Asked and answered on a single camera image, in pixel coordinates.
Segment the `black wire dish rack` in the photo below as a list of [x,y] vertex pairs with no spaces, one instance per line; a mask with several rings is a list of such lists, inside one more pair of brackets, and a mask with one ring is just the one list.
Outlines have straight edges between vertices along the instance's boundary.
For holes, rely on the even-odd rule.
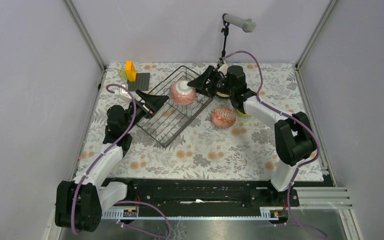
[[[181,65],[159,82],[149,93],[169,96],[169,91],[175,82],[179,80],[192,81],[198,76],[199,74],[194,70]],[[205,110],[212,100],[212,98],[198,93],[194,102],[181,105],[170,98],[152,118],[143,118],[136,125],[155,140],[159,146],[167,148]]]

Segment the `pink patterned bowl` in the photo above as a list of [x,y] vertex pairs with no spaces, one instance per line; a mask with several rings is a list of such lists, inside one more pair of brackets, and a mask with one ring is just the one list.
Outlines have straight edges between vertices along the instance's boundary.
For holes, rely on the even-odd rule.
[[177,80],[169,90],[169,97],[182,106],[192,104],[197,99],[196,89],[188,85],[187,80]]

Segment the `dark teal bowl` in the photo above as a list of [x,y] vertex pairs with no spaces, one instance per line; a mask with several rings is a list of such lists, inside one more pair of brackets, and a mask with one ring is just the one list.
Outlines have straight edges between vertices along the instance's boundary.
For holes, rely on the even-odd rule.
[[216,95],[220,98],[229,98],[230,96],[228,94],[217,92]]

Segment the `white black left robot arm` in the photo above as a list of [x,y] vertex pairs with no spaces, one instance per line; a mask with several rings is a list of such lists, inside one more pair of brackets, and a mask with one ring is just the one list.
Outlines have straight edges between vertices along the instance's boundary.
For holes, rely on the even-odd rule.
[[169,100],[167,95],[152,95],[137,90],[139,100],[128,92],[128,108],[111,106],[107,112],[102,149],[82,173],[70,181],[61,181],[56,190],[54,223],[61,228],[93,232],[102,214],[120,202],[132,204],[135,192],[123,182],[102,186],[112,168],[127,154],[133,141],[129,131],[143,118],[152,118]]

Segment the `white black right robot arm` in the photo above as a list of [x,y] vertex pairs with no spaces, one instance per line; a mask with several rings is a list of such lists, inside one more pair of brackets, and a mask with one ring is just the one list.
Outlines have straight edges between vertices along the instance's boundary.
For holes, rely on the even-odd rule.
[[238,65],[228,66],[225,71],[209,66],[187,85],[211,98],[226,95],[234,109],[271,127],[280,161],[269,181],[266,198],[273,206],[281,205],[287,199],[286,192],[291,190],[299,167],[318,149],[308,116],[304,112],[289,115],[263,102],[258,93],[248,88],[244,70]]

